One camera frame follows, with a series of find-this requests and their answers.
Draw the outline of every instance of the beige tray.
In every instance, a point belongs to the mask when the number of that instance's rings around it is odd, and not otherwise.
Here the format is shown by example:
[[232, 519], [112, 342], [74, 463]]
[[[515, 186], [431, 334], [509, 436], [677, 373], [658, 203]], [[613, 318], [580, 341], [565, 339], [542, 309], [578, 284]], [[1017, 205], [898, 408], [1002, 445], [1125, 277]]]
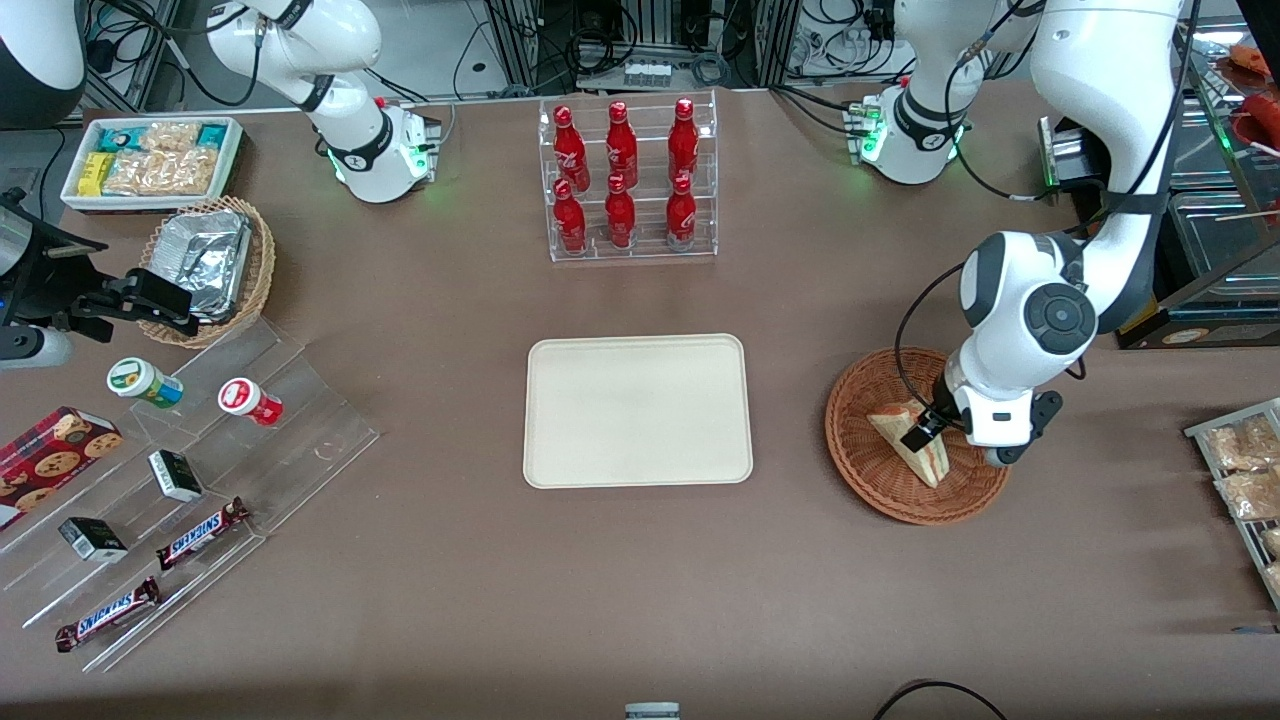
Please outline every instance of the beige tray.
[[740, 483], [750, 474], [736, 337], [544, 340], [529, 351], [525, 479], [535, 488]]

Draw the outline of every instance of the table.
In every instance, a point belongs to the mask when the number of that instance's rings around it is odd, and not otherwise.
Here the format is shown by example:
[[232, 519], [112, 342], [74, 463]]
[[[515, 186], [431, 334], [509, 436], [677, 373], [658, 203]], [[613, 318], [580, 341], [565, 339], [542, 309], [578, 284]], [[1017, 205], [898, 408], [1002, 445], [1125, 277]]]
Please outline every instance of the table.
[[[1277, 395], [1275, 354], [1101, 338], [1087, 382], [1053, 383], [1065, 411], [988, 511], [948, 528], [883, 518], [827, 455], [836, 377], [988, 233], [1074, 218], [959, 167], [895, 186], [767, 92], [719, 102], [721, 256], [662, 268], [549, 263], [535, 101], [461, 108], [439, 182], [385, 206], [334, 182], [301, 114], [239, 115], [237, 193], [278, 242], [266, 314], [385, 436], [109, 674], [60, 664], [0, 596], [0, 702], [22, 703], [0, 715], [598, 720], [675, 700], [690, 720], [844, 720], [932, 676], [1010, 717], [1275, 716], [1280, 641], [1226, 634], [1272, 621], [1265, 592], [1179, 432]], [[979, 172], [1033, 187], [1046, 111], [1028, 83], [989, 83], [965, 140]], [[63, 225], [111, 243], [97, 261], [120, 272], [156, 222]], [[963, 341], [947, 287], [909, 342]], [[536, 341], [700, 332], [746, 347], [750, 479], [525, 484]], [[63, 369], [0, 375], [0, 434], [60, 404], [110, 416], [113, 360], [187, 356], [116, 336], [77, 341]], [[910, 705], [984, 716], [943, 693]]]

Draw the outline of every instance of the snack box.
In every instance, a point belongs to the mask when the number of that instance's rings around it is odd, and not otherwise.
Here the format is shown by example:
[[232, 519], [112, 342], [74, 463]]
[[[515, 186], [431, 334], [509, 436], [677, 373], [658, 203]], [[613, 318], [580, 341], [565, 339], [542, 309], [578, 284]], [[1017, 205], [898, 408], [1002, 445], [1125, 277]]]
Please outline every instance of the snack box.
[[59, 407], [0, 447], [0, 530], [122, 442], [120, 430], [111, 423], [73, 407]]
[[[90, 155], [99, 151], [99, 142], [104, 133], [111, 131], [136, 128], [154, 122], [180, 122], [200, 123], [206, 126], [225, 126], [227, 135], [218, 149], [218, 164], [214, 165], [214, 179], [209, 183], [209, 191], [204, 195], [154, 195], [154, 196], [111, 196], [111, 195], [81, 195], [79, 178], [84, 172], [84, 163]], [[236, 155], [241, 146], [243, 129], [241, 124], [227, 115], [134, 115], [128, 118], [106, 118], [93, 120], [84, 128], [79, 149], [76, 150], [76, 159], [72, 169], [67, 173], [63, 183], [61, 199], [68, 208], [87, 214], [101, 213], [166, 213], [177, 208], [187, 208], [205, 200], [215, 200], [224, 195], [236, 164]]]

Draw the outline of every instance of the wicker basket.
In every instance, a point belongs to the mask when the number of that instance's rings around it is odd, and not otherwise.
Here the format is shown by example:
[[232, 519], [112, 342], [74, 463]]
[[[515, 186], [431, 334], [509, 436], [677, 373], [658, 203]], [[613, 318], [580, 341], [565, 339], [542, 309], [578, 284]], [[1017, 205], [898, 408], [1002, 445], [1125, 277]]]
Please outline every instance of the wicker basket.
[[[168, 345], [178, 345], [192, 350], [201, 350], [212, 345], [215, 340], [229, 333], [232, 329], [252, 323], [266, 305], [266, 296], [271, 291], [271, 272], [275, 270], [275, 241], [271, 238], [271, 228], [266, 227], [262, 215], [252, 205], [238, 197], [219, 197], [183, 208], [178, 215], [195, 213], [212, 213], [214, 210], [236, 210], [243, 213], [253, 223], [253, 236], [250, 238], [248, 258], [244, 259], [244, 279], [241, 282], [239, 296], [236, 299], [236, 315], [220, 325], [200, 325], [196, 337], [187, 337], [173, 328], [157, 323], [138, 323], [142, 332], [151, 340]], [[151, 233], [151, 242], [147, 242], [142, 251], [142, 266], [151, 263], [151, 254], [156, 247], [156, 238], [160, 228]]]
[[[911, 383], [932, 398], [946, 356], [904, 347], [902, 364]], [[982, 512], [1004, 489], [1009, 468], [992, 468], [980, 448], [948, 428], [942, 439], [951, 471], [936, 489], [920, 482], [867, 419], [882, 405], [908, 400], [891, 348], [872, 352], [840, 375], [827, 400], [826, 419], [827, 447], [840, 474], [872, 507], [908, 523], [945, 525]]]

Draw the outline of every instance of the red bottle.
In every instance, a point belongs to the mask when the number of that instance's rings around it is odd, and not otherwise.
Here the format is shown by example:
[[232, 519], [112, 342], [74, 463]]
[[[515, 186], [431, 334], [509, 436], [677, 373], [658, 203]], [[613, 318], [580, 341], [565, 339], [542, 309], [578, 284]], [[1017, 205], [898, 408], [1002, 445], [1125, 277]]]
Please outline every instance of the red bottle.
[[636, 240], [636, 204], [627, 192], [622, 173], [609, 176], [604, 213], [609, 217], [609, 242], [618, 250], [628, 250]]
[[667, 155], [671, 182], [676, 182], [680, 173], [694, 177], [698, 172], [698, 128], [694, 126], [694, 101], [687, 97], [676, 100], [676, 123], [667, 137]]
[[609, 151], [609, 172], [622, 173], [627, 188], [640, 182], [640, 158], [636, 149], [636, 131], [627, 122], [627, 104], [609, 102], [609, 135], [604, 138]]
[[556, 118], [556, 164], [561, 177], [572, 183], [575, 192], [586, 192], [591, 187], [591, 173], [586, 169], [586, 143], [573, 127], [573, 113], [564, 105], [558, 105]]
[[582, 205], [573, 197], [573, 188], [567, 179], [557, 178], [552, 187], [556, 191], [556, 205], [552, 208], [556, 232], [561, 236], [564, 252], [581, 255], [586, 252], [586, 215], [582, 214]]
[[698, 202], [689, 193], [692, 184], [689, 173], [680, 173], [672, 182], [675, 192], [667, 200], [667, 246], [676, 252], [687, 252], [694, 245], [694, 215], [698, 213]]

